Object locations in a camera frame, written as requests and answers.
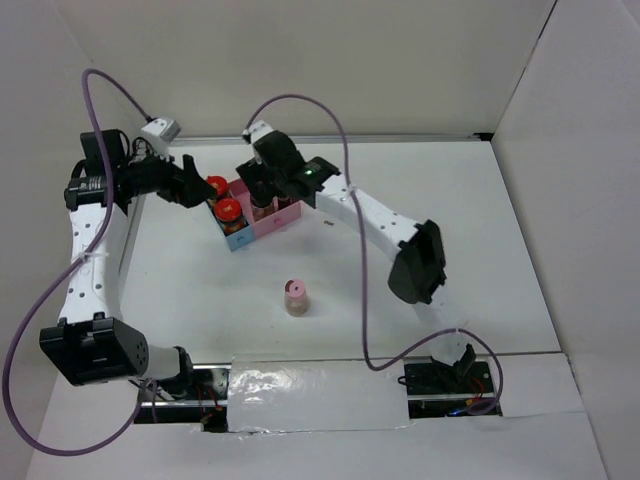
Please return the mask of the black-cap spice bottle front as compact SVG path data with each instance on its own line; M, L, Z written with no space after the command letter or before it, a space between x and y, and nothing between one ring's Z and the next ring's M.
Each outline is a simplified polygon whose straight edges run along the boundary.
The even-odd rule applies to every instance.
M259 222L262 219L273 215L276 212L274 200L267 202L266 200L250 198L251 213L254 222Z

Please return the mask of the black-cap spice bottle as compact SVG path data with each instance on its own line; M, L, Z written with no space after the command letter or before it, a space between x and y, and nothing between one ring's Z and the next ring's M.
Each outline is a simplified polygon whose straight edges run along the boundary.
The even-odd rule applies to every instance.
M250 198L251 213L254 222L259 222L262 219L273 215L276 212L274 200L267 202L266 200Z
M279 210L287 208L292 203L289 197L279 197L277 199L277 206Z

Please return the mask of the red-cap jar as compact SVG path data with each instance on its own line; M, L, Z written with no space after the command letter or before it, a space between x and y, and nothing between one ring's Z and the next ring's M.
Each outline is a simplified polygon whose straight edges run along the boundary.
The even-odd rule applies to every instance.
M214 206L214 216L226 236L247 226L241 203L235 198L219 200Z
M212 196L207 200L211 208L214 208L220 200L229 197L228 182L224 177L218 175L210 175L206 178L206 182L214 190Z

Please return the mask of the pink-cap spice bottle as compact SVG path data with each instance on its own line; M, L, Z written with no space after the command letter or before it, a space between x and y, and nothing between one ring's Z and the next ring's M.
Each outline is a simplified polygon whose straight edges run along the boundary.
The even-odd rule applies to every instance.
M295 317L304 315L309 309L309 297L304 282L300 279L289 280L284 287L284 306Z

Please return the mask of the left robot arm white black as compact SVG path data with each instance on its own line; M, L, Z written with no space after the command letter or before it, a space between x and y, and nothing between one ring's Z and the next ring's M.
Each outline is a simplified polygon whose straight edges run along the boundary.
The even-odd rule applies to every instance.
M161 199L193 208L213 196L214 189L186 155L177 166L167 153L180 132L169 119L147 124L135 143L124 148L117 129L104 131L114 185L107 185L97 137L81 136L85 157L72 170L64 200L72 227L70 276L56 326L41 330L43 353L73 386L111 380L152 379L176 399L196 390L197 374L186 350L156 347L128 325L121 312L120 275L134 199L155 193Z

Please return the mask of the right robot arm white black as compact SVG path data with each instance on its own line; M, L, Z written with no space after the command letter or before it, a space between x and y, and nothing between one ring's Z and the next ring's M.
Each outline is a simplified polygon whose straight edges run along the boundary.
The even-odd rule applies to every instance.
M404 217L357 189L345 168L321 157L305 160L289 136L263 121L245 128L242 138L253 157L236 171L251 191L262 184L269 197L302 201L353 228L362 248L374 245L391 261L388 288L436 329L397 357L403 359L429 343L440 387L457 392L468 384L475 354L443 310L446 259L439 226Z

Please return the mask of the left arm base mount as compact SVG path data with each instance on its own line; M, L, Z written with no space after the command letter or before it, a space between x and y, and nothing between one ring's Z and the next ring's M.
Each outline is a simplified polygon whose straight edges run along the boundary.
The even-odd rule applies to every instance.
M142 395L135 425L191 425L228 432L230 363L190 363L177 379L155 380Z

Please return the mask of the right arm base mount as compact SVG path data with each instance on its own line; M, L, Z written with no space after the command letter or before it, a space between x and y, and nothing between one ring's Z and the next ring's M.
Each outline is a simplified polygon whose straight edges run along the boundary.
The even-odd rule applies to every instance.
M468 344L454 366L435 360L405 362L397 383L405 389L410 419L498 416L490 363Z

